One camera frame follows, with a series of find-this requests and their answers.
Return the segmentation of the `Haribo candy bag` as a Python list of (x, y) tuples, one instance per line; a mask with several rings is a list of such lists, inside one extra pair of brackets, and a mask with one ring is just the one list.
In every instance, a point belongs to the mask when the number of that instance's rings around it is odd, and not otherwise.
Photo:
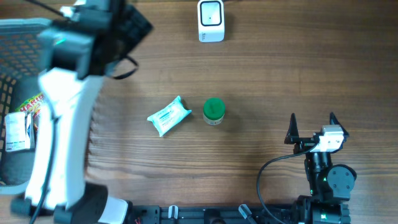
[(40, 119), (40, 112), (42, 104), (44, 103), (45, 103), (44, 94), (39, 93), (25, 100), (19, 107), (15, 109), (15, 112), (24, 112), (25, 114), (32, 114), (34, 129), (37, 131)]

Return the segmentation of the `white paper box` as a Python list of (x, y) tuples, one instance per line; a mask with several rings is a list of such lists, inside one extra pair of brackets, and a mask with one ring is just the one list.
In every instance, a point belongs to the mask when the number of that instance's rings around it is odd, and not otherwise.
[(34, 123), (32, 114), (9, 113), (6, 123), (6, 152), (15, 152), (35, 147)]

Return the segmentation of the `teal wet wipes pack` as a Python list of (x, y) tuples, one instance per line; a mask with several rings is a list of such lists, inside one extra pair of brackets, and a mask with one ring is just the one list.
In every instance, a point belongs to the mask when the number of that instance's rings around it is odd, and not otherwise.
[(150, 115), (147, 120), (152, 122), (159, 136), (162, 137), (165, 133), (171, 130), (175, 125), (181, 122), (192, 111), (185, 109), (182, 104), (182, 99), (177, 96), (170, 104), (160, 111)]

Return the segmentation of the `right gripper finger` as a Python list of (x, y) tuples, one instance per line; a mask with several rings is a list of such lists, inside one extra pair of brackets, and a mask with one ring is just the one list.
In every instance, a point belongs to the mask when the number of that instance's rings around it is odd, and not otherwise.
[(300, 142), (299, 131), (297, 127), (297, 120), (295, 113), (290, 116), (289, 128), (284, 140), (285, 144), (297, 144)]
[(342, 131), (343, 131), (343, 136), (344, 136), (345, 138), (348, 138), (348, 137), (349, 137), (349, 133), (347, 132), (347, 130), (345, 130), (345, 128), (343, 127), (343, 125), (340, 124), (340, 122), (339, 122), (338, 119), (336, 118), (334, 112), (331, 112), (331, 113), (330, 113), (330, 118), (329, 118), (329, 120), (330, 120), (330, 124), (339, 125), (339, 126), (340, 126), (340, 128), (341, 128)]

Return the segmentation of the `green lid spice jar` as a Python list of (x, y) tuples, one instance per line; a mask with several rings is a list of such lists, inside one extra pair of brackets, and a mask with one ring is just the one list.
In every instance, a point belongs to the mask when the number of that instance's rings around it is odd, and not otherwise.
[(207, 124), (212, 126), (222, 122), (225, 112), (225, 104), (219, 98), (209, 98), (203, 105), (203, 119)]

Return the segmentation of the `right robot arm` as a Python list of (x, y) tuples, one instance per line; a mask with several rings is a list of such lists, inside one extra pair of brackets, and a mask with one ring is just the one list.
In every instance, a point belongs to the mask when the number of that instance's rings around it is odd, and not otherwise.
[(334, 165), (331, 155), (340, 151), (349, 133), (330, 113), (330, 123), (310, 138), (299, 136), (297, 120), (291, 114), (285, 144), (294, 145), (294, 155), (304, 155), (304, 167), (310, 186), (309, 196), (299, 196), (291, 208), (291, 223), (350, 224), (346, 202), (357, 173), (344, 164)]

